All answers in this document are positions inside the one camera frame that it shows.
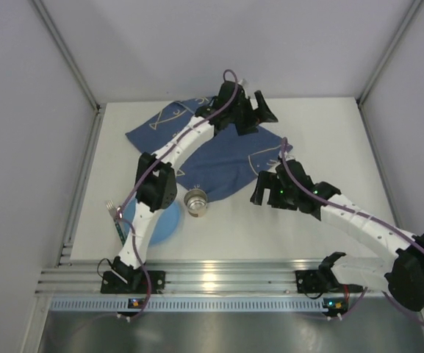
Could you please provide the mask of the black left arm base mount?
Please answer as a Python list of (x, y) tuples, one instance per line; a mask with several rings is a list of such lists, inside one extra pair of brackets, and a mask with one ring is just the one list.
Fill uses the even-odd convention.
[(102, 274), (102, 294), (159, 294), (165, 289), (164, 271), (147, 270), (147, 277), (141, 267), (133, 269), (131, 265), (124, 264), (119, 256), (107, 263), (110, 270)]

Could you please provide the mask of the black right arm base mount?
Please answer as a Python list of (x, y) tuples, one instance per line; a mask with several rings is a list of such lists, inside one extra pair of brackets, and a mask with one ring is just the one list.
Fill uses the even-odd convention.
[(364, 290), (361, 285), (342, 284), (332, 272), (335, 262), (345, 256), (344, 252), (334, 252), (325, 257), (317, 269), (297, 270), (297, 292), (313, 300), (319, 299), (325, 293), (361, 293)]

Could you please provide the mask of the light blue plastic plate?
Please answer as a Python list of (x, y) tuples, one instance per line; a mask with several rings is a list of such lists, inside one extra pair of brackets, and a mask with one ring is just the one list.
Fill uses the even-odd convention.
[[(129, 205), (124, 209), (123, 216), (124, 218), (130, 218), (130, 221), (133, 220), (136, 210), (136, 200), (133, 200)], [(177, 226), (179, 225), (180, 220), (182, 219), (182, 213), (180, 205), (177, 201), (174, 201), (171, 206), (169, 206), (159, 217), (157, 224), (152, 233), (149, 246), (156, 246), (160, 243), (165, 242), (170, 238), (176, 231)], [(125, 236), (128, 235), (129, 226), (124, 222), (121, 222), (123, 233)]]

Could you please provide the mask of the fork with green handle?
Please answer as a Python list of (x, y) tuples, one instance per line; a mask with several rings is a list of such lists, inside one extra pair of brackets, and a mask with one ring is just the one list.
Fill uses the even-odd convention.
[(118, 208), (113, 204), (113, 202), (111, 200), (106, 202), (106, 207), (107, 207), (107, 210), (108, 210), (108, 212), (109, 212), (109, 214), (110, 214), (110, 216), (113, 220), (113, 224), (115, 226), (119, 240), (120, 240), (121, 244), (124, 245), (125, 242), (126, 242), (126, 236), (125, 236), (123, 229), (122, 229), (120, 222), (119, 222), (120, 218), (118, 216)]

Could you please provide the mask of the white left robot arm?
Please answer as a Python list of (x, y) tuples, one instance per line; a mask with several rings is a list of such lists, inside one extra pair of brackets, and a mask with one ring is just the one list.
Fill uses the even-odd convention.
[(144, 264), (156, 222), (176, 198), (176, 170), (200, 147), (230, 124), (243, 136), (257, 133), (262, 123), (278, 121), (260, 90), (254, 97), (255, 107), (240, 83), (225, 81), (211, 104), (199, 107), (176, 136), (162, 148), (140, 155), (134, 187), (112, 217), (129, 227), (115, 263), (133, 271)]

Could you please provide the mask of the blue fish-print placemat cloth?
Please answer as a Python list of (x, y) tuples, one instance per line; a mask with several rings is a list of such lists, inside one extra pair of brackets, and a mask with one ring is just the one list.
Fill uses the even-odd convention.
[[(193, 113), (211, 100), (200, 97), (173, 101), (127, 132), (126, 137), (138, 151), (152, 153), (177, 135)], [(257, 133), (239, 136), (230, 125), (175, 169), (176, 182), (187, 190), (203, 190), (210, 202), (226, 199), (252, 183), (260, 171), (267, 171), (277, 163), (281, 140), (261, 126)]]

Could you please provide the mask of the spoon with green handle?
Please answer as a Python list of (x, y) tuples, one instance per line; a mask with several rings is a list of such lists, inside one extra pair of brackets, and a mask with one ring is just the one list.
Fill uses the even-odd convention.
[(123, 210), (122, 207), (117, 207), (116, 209), (116, 218), (121, 220), (123, 218)]

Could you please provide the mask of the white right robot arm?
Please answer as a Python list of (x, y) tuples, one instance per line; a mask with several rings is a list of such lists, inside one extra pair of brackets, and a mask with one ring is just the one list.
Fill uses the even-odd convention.
[(326, 256), (315, 272), (320, 292), (355, 285), (387, 292), (407, 310), (424, 308), (424, 233), (399, 229), (357, 207), (333, 185), (314, 183), (296, 160), (281, 161), (274, 172), (259, 172), (251, 203), (310, 215), (374, 253)]

